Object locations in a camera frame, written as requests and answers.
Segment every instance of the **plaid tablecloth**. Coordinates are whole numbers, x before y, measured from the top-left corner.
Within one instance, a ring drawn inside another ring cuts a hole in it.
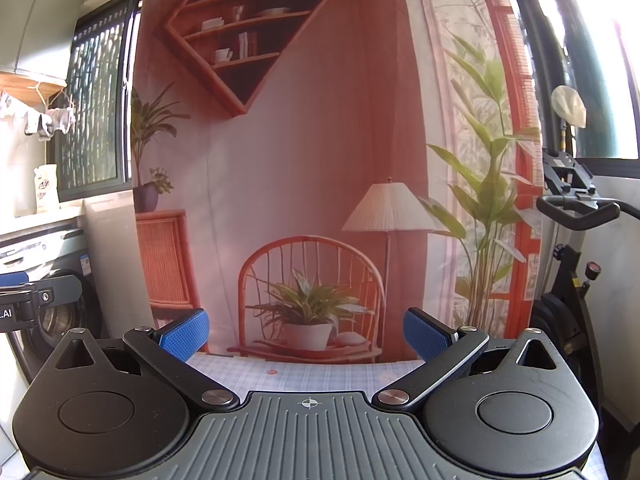
[[[263,392],[360,390],[370,399],[376,391],[417,368],[422,361],[365,365],[303,365],[198,353],[188,363],[235,391],[242,400],[250,390]],[[582,474],[586,480],[608,480],[597,444],[591,451]]]

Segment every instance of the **gray ribbed plate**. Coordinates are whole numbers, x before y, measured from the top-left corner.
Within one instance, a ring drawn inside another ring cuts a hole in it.
[[[36,480],[51,480],[46,473]],[[132,480],[472,480],[441,457],[408,415],[379,412],[361,393],[254,393],[209,414],[172,457]],[[563,480],[582,478],[576,472]]]

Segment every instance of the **floor lamp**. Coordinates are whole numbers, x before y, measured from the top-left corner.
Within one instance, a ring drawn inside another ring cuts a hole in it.
[[[389,281],[391,231],[418,231],[437,229],[433,219],[420,201],[402,182],[373,184],[344,224],[343,231],[377,231],[386,235],[385,269],[383,284],[385,301],[382,306],[379,347],[385,338],[386,293]]]

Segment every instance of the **silver screw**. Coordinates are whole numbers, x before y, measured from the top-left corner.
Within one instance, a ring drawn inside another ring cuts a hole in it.
[[[207,390],[202,394],[202,400],[212,406],[224,406],[234,400],[234,394],[226,390]]]
[[[409,401],[409,394],[402,390],[382,390],[378,394],[378,400],[392,406],[399,406]]]

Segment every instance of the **washing machine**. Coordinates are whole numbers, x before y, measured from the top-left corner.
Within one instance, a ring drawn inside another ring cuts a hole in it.
[[[8,334],[16,360],[31,383],[70,328],[87,328],[95,338],[108,334],[82,229],[58,226],[0,242],[0,285],[20,281],[19,272],[26,273],[28,281],[71,274],[82,285],[82,295],[75,303],[43,309],[36,328]]]

